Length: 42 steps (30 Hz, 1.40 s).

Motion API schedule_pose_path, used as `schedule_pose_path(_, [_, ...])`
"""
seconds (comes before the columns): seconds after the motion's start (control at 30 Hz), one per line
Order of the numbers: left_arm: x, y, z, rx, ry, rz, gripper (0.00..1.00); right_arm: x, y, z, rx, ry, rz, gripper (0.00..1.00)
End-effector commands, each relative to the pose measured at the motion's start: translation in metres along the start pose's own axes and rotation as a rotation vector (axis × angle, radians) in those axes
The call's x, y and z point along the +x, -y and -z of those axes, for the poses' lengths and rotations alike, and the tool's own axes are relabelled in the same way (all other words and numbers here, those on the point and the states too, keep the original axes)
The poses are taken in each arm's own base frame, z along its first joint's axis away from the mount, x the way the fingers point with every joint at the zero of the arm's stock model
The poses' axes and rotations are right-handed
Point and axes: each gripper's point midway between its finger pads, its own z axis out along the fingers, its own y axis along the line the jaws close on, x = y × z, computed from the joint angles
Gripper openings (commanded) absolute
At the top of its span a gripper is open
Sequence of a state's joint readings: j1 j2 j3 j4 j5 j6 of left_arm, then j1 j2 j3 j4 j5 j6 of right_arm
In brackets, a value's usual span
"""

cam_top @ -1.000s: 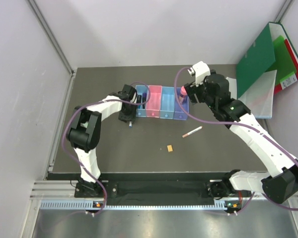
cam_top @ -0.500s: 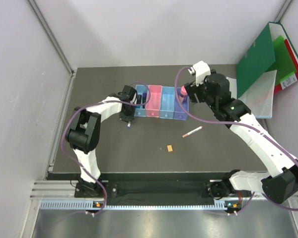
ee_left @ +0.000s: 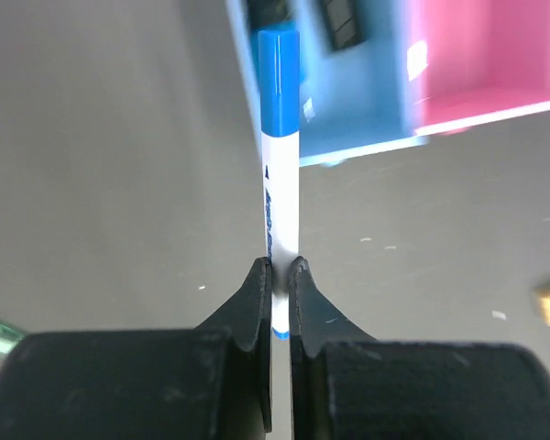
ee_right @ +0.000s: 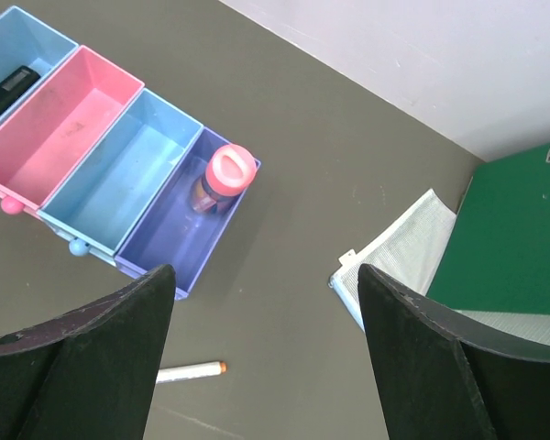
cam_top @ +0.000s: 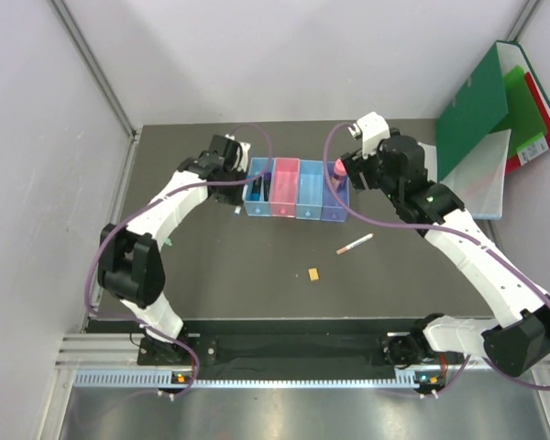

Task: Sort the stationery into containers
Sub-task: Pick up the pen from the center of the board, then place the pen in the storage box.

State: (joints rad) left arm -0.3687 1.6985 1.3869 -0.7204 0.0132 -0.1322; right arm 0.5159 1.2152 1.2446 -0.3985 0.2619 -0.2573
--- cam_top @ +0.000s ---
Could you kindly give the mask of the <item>black highlighter blue cap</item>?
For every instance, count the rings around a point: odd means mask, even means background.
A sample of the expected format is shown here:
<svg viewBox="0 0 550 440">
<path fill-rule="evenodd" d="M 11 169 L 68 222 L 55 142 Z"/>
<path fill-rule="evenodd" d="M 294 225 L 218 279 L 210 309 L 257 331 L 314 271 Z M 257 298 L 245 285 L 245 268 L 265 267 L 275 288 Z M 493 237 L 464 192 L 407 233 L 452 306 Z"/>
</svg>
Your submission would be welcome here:
<svg viewBox="0 0 550 440">
<path fill-rule="evenodd" d="M 251 193 L 249 200 L 252 202 L 259 202 L 261 200 L 261 188 L 262 188 L 262 178 L 258 177 L 253 181 L 251 187 Z"/>
</svg>

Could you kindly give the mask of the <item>black highlighter purple cap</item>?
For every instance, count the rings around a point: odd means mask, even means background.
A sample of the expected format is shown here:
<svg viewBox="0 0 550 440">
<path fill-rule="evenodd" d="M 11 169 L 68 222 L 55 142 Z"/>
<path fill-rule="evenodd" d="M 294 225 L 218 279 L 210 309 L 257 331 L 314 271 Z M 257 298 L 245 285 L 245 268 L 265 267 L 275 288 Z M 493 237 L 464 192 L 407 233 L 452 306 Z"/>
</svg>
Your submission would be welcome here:
<svg viewBox="0 0 550 440">
<path fill-rule="evenodd" d="M 263 200 L 268 202 L 270 200 L 270 186 L 272 181 L 272 173 L 266 172 L 262 178 L 262 193 Z"/>
</svg>

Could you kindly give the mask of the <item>pink capped glue stick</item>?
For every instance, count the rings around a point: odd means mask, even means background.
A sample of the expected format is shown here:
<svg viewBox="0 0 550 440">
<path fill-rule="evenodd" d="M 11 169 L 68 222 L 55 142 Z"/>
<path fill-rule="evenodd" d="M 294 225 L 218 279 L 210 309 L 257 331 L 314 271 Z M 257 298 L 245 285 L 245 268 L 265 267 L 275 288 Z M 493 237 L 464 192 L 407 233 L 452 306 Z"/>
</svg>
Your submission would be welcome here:
<svg viewBox="0 0 550 440">
<path fill-rule="evenodd" d="M 341 159 L 337 159 L 332 168 L 331 183 L 335 191 L 338 191 L 347 178 L 347 171 Z"/>
</svg>

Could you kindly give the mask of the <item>pink plastic drawer bin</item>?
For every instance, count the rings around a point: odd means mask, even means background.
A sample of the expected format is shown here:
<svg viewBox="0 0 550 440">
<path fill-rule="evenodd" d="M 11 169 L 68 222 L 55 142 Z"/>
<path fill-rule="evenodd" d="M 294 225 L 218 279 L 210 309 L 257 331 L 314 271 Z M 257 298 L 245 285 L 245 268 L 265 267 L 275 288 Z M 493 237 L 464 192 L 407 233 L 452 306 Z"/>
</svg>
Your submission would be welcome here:
<svg viewBox="0 0 550 440">
<path fill-rule="evenodd" d="M 269 195 L 272 216 L 295 217 L 299 171 L 298 158 L 275 159 Z"/>
</svg>

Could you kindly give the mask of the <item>white marker pink cap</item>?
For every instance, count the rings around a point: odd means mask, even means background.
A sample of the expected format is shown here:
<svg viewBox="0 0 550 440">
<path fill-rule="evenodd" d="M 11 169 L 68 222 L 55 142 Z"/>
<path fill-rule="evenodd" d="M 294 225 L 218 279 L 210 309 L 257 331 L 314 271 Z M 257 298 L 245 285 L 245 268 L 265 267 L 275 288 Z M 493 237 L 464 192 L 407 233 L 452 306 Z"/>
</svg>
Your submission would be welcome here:
<svg viewBox="0 0 550 440">
<path fill-rule="evenodd" d="M 337 255 L 342 255 L 342 254 L 348 252 L 349 250 L 352 250 L 353 248 L 356 248 L 356 247 L 361 246 L 362 244 L 368 242 L 373 237 L 374 237 L 373 233 L 368 233 L 368 234 L 366 234 L 366 235 L 364 235 L 364 236 L 348 243 L 347 245 L 339 248 L 335 253 Z"/>
</svg>

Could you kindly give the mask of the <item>light blue drawer bin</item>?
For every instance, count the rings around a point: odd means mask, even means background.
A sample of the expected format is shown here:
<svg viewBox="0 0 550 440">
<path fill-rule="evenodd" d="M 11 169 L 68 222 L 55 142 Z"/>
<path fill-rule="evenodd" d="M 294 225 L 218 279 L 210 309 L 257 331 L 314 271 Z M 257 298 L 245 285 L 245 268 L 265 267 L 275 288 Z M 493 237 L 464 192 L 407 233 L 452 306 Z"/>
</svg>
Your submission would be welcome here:
<svg viewBox="0 0 550 440">
<path fill-rule="evenodd" d="M 323 208 L 323 199 L 323 162 L 301 159 L 295 217 L 303 220 L 319 220 Z"/>
</svg>

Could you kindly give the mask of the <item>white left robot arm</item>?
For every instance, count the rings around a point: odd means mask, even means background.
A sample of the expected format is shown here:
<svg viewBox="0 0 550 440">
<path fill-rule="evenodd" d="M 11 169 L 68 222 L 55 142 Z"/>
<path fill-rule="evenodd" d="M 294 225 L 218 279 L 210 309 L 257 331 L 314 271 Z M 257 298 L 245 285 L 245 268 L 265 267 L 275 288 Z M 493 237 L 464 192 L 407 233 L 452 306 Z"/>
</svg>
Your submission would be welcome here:
<svg viewBox="0 0 550 440">
<path fill-rule="evenodd" d="M 102 230 L 98 285 L 137 318 L 150 355 L 176 364 L 190 350 L 188 339 L 180 335 L 184 322 L 164 294 L 161 249 L 183 219 L 208 199 L 242 204 L 249 157 L 248 143 L 232 135 L 215 135 L 208 149 L 178 166 L 145 210 L 124 225 L 110 224 Z"/>
</svg>

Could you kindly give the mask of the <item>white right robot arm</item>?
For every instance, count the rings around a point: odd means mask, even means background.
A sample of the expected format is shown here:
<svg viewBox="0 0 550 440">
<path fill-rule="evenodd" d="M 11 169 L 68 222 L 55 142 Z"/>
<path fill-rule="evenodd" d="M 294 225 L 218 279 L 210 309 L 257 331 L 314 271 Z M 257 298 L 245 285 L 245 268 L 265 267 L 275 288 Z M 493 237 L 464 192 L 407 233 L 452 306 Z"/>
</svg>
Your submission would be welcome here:
<svg viewBox="0 0 550 440">
<path fill-rule="evenodd" d="M 550 295 L 527 278 L 479 229 L 462 200 L 431 181 L 424 149 L 388 130 L 359 135 L 362 145 L 341 160 L 353 187 L 379 189 L 400 218 L 442 252 L 491 309 L 491 319 L 435 313 L 411 331 L 409 349 L 423 363 L 442 352 L 484 358 L 517 378 L 550 355 Z"/>
</svg>

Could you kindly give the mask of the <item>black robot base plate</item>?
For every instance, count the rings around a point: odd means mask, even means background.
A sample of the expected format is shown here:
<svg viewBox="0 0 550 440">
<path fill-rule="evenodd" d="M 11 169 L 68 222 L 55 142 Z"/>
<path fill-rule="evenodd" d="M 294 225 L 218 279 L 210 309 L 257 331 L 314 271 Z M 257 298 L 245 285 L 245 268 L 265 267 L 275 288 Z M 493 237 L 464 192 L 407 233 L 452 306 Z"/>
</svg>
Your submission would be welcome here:
<svg viewBox="0 0 550 440">
<path fill-rule="evenodd" d="M 312 361 L 316 367 L 398 368 L 455 365 L 456 354 L 434 354 L 413 340 L 410 318 L 192 319 L 178 336 L 198 356 L 202 372 L 249 367 L 277 372 Z"/>
</svg>

